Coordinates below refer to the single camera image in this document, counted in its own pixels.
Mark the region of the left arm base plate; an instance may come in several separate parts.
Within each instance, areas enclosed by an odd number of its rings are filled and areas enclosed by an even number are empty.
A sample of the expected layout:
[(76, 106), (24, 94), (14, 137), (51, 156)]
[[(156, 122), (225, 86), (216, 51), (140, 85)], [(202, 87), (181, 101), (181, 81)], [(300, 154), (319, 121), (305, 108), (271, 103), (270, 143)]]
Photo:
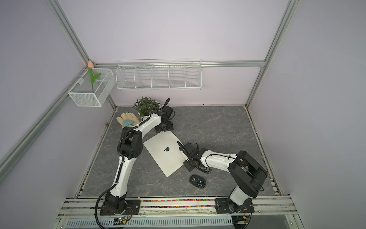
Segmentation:
[(139, 199), (127, 199), (118, 203), (116, 206), (105, 201), (101, 207), (101, 216), (120, 216), (120, 215), (138, 215), (141, 206)]

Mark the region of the silver laptop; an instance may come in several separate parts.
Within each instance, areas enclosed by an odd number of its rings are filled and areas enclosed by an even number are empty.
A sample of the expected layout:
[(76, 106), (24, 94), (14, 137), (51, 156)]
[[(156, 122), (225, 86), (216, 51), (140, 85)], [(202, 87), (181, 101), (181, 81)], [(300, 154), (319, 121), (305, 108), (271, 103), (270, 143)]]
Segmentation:
[(172, 131), (161, 132), (144, 142), (152, 158), (166, 177), (184, 165), (188, 158), (180, 151), (180, 140)]

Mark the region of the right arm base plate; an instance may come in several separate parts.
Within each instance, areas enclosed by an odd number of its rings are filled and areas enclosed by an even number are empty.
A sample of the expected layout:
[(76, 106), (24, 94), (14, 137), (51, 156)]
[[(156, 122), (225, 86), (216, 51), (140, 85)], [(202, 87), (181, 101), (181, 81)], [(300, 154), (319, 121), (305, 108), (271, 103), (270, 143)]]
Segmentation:
[(254, 213), (251, 198), (246, 199), (242, 205), (235, 204), (229, 198), (216, 198), (215, 209), (218, 214)]

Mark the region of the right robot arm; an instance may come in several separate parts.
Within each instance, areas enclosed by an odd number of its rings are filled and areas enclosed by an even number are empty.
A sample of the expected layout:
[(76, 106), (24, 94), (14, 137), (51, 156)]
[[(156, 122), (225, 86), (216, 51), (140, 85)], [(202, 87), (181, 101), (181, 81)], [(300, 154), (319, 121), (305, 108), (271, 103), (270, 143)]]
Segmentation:
[(268, 177), (267, 170), (249, 153), (241, 150), (237, 154), (216, 153), (199, 148), (191, 143), (177, 142), (179, 150), (187, 157), (184, 166), (188, 171), (197, 169), (209, 174), (212, 169), (230, 173), (236, 187), (227, 198), (216, 198), (215, 209), (218, 214), (254, 213), (253, 198), (264, 190)]

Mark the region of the black wireless mouse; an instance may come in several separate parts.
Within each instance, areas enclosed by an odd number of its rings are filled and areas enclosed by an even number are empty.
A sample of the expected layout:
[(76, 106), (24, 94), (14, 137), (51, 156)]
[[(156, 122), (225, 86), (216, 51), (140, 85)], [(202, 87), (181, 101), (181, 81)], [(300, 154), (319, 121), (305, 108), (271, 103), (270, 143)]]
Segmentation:
[(191, 185), (199, 189), (204, 189), (206, 187), (206, 179), (199, 175), (191, 175), (189, 178), (189, 182)]

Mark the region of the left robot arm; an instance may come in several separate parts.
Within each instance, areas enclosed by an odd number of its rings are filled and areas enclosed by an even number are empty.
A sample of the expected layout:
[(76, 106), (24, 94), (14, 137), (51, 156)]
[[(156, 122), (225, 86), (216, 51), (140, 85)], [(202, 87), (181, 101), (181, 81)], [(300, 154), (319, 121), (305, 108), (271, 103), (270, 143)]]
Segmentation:
[(104, 204), (115, 210), (117, 213), (125, 213), (128, 206), (125, 201), (127, 194), (127, 185), (130, 174), (136, 159), (143, 151), (143, 137), (151, 130), (156, 133), (173, 130), (172, 119), (175, 116), (174, 110), (168, 106), (170, 98), (167, 98), (162, 107), (153, 110), (150, 115), (142, 122), (134, 126), (126, 126), (117, 146), (117, 152), (120, 156), (118, 169), (115, 175), (115, 181), (111, 188), (104, 191), (97, 199), (94, 216), (99, 228), (104, 226), (98, 219), (98, 205), (102, 197)]

